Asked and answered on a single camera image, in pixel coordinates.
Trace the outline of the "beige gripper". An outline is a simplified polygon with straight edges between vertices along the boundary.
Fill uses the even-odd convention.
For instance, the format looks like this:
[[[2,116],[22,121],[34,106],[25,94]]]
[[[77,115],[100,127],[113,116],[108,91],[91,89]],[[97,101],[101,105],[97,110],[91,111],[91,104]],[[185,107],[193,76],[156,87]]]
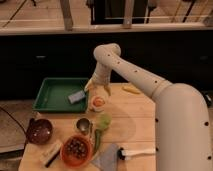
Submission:
[[[103,86],[104,90],[107,92],[108,96],[111,96],[111,89],[109,86],[111,77],[111,70],[101,64],[97,63],[92,78],[89,79],[84,87],[84,91],[87,92],[95,86]]]

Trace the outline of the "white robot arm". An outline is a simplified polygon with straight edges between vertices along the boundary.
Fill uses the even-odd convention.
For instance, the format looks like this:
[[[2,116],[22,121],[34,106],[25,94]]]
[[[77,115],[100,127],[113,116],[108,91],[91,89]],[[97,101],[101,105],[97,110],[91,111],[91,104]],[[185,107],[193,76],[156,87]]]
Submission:
[[[94,48],[96,68],[86,89],[109,90],[118,73],[155,103],[156,171],[213,171],[208,107],[203,95],[184,83],[172,83],[121,58],[116,43]]]

